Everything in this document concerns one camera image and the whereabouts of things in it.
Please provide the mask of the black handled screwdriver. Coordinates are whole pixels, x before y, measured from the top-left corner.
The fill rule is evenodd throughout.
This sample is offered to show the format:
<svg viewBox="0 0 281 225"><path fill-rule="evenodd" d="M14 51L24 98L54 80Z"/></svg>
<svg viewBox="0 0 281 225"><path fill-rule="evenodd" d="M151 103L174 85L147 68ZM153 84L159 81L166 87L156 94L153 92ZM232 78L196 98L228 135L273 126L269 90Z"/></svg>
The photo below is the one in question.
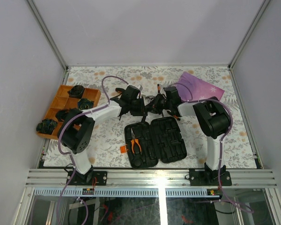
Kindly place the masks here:
<svg viewBox="0 0 281 225"><path fill-rule="evenodd" d="M123 92L125 92L125 89L123 88L116 88L115 91L119 94L122 94Z"/></svg>

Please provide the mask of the small claw hammer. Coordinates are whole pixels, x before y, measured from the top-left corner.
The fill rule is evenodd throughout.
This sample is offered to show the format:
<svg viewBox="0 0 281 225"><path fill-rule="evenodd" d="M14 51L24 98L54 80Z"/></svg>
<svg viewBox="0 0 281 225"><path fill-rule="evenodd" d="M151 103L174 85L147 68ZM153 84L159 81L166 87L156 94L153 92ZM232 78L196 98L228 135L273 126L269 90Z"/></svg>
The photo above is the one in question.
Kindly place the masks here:
<svg viewBox="0 0 281 225"><path fill-rule="evenodd" d="M155 99L153 95L142 95L141 98L143 99L144 107L143 107L143 116L141 119L141 123L145 123L146 117L148 115L148 112L151 108L152 102Z"/></svg>

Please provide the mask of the orange handled pliers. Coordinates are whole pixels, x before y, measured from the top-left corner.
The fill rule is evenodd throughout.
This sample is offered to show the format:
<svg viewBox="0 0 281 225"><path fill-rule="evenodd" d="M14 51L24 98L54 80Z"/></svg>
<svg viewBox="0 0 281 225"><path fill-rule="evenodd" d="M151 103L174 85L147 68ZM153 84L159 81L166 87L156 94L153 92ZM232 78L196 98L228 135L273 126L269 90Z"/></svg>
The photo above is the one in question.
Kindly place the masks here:
<svg viewBox="0 0 281 225"><path fill-rule="evenodd" d="M132 136L132 139L131 139L131 150L132 150L132 153L135 154L135 150L134 150L135 146L138 146L139 153L141 153L142 152L142 148L141 148L139 139L136 138L135 133L134 133L132 128L131 128L131 136Z"/></svg>

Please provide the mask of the black plastic tool case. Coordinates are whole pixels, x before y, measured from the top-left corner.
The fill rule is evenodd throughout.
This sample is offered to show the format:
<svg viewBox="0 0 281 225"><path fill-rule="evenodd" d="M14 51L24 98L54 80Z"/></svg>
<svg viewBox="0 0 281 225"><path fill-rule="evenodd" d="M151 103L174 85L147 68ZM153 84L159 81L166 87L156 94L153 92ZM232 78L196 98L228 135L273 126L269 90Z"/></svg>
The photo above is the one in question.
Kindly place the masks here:
<svg viewBox="0 0 281 225"><path fill-rule="evenodd" d="M139 139L142 152L138 146L131 150L131 129ZM147 169L164 164L180 161L187 156L184 139L175 118L163 117L154 119L151 123L137 122L124 128L126 150L130 165L133 169Z"/></svg>

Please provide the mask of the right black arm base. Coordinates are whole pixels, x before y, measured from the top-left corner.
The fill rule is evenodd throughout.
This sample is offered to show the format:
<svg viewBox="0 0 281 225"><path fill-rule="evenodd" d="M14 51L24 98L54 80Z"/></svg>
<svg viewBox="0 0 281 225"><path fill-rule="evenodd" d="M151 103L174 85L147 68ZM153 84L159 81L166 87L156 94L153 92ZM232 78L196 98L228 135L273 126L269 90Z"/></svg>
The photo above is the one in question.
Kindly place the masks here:
<svg viewBox="0 0 281 225"><path fill-rule="evenodd" d="M191 186L219 186L218 170L189 169ZM226 170L226 166L220 169L220 182L223 187L232 186L231 175Z"/></svg>

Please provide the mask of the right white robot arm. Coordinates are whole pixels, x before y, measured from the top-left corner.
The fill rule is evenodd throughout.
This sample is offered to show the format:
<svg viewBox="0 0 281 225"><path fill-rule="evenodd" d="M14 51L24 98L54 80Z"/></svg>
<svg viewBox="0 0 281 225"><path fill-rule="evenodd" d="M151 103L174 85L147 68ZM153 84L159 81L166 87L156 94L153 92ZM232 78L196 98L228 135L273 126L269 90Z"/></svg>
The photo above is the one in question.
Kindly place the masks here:
<svg viewBox="0 0 281 225"><path fill-rule="evenodd" d="M164 88L165 94L161 93L161 87L157 85L157 95L151 101L152 112L167 113L180 119L184 116L195 116L204 135L207 137L207 160L204 173L205 182L214 185L221 179L219 170L223 163L223 139L230 132L233 125L231 112L225 104L215 96L200 100L182 101L175 86Z"/></svg>

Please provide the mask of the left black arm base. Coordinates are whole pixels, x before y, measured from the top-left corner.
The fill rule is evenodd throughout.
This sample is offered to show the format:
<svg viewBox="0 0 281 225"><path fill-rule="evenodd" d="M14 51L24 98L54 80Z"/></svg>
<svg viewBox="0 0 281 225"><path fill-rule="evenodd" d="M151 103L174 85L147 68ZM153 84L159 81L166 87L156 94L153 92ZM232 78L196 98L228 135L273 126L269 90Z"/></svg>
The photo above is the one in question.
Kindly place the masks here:
<svg viewBox="0 0 281 225"><path fill-rule="evenodd" d="M73 178L69 182L72 186L106 186L106 171L89 171L86 174L75 172Z"/></svg>

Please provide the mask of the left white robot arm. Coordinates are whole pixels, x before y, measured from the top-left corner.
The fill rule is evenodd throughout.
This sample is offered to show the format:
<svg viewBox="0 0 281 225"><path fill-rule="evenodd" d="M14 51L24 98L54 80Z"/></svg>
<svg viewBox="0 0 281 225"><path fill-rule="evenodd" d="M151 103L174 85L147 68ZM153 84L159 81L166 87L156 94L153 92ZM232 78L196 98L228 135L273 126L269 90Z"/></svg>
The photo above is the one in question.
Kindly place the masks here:
<svg viewBox="0 0 281 225"><path fill-rule="evenodd" d="M71 109L57 136L58 148L61 154L69 155L77 173L77 180L88 185L93 180L90 171L86 148L89 145L93 129L106 120L121 117L126 113L132 116L145 116L144 98L141 96L142 87L127 85L119 97L112 97L105 105L80 111Z"/></svg>

